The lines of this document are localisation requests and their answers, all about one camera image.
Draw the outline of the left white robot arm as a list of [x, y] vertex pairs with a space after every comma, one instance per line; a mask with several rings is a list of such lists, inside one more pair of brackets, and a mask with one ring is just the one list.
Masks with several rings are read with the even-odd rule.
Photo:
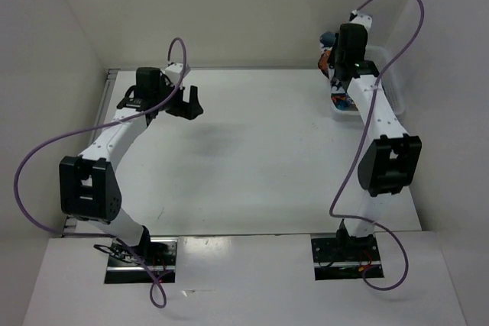
[[190, 87], [189, 99], [183, 99], [188, 73], [189, 67], [182, 63], [170, 63], [165, 69], [137, 68], [135, 83], [117, 104], [109, 126], [79, 155], [64, 157], [59, 164], [62, 212], [122, 240], [126, 257], [137, 265], [149, 261], [157, 246], [149, 230], [124, 211], [115, 173], [160, 112], [189, 121], [203, 113], [196, 86]]

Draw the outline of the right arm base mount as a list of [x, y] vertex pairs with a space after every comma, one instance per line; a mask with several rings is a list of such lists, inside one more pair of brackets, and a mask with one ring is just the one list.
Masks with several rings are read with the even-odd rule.
[[311, 236], [316, 281], [384, 278], [381, 256], [373, 235], [342, 243], [336, 235]]

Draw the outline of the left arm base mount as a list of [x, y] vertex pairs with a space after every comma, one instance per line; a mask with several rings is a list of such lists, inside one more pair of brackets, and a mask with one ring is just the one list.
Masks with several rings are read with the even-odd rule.
[[[177, 237], [152, 237], [157, 248], [144, 262], [160, 283], [174, 283], [176, 276]], [[113, 241], [110, 245], [95, 244], [99, 252], [108, 256], [105, 284], [152, 283], [151, 277], [136, 258], [122, 245]]]

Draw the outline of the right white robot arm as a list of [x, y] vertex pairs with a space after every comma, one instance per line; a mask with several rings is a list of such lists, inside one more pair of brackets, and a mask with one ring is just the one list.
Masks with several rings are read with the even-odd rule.
[[422, 143], [398, 121], [387, 100], [376, 64], [364, 58], [368, 28], [355, 23], [342, 24], [333, 47], [337, 80], [367, 128], [361, 157], [354, 165], [358, 183], [365, 191], [355, 215], [342, 219], [346, 232], [335, 241], [335, 251], [344, 260], [361, 252], [361, 240], [374, 233], [391, 197], [413, 181]]

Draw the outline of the patterned blue orange shorts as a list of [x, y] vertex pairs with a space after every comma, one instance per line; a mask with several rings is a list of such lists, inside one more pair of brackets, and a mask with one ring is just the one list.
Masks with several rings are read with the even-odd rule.
[[318, 69], [327, 78], [330, 85], [330, 96], [332, 105], [339, 111], [357, 111], [356, 105], [348, 93], [343, 89], [341, 83], [335, 78], [335, 70], [329, 64], [329, 57], [335, 44], [336, 34], [326, 31], [320, 38], [321, 56], [317, 63]]

